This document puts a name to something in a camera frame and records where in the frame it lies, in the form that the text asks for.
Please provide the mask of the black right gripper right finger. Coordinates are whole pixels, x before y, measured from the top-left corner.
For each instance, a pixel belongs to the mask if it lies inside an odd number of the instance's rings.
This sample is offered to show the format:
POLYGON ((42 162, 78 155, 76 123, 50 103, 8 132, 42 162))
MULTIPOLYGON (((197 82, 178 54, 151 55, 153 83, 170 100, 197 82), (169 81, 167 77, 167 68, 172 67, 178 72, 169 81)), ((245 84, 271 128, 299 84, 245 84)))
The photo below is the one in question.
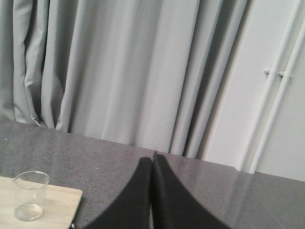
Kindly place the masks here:
POLYGON ((152 162, 152 218, 155 229, 228 229, 206 210, 175 175, 165 156, 152 162))

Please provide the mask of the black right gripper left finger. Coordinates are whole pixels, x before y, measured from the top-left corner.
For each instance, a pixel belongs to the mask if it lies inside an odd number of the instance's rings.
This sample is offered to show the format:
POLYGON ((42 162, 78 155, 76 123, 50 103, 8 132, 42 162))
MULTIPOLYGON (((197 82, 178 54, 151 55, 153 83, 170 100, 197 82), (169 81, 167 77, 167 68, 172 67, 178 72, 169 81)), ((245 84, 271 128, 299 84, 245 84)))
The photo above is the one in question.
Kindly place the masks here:
POLYGON ((152 160, 142 157, 118 197, 87 229, 148 229, 152 160))

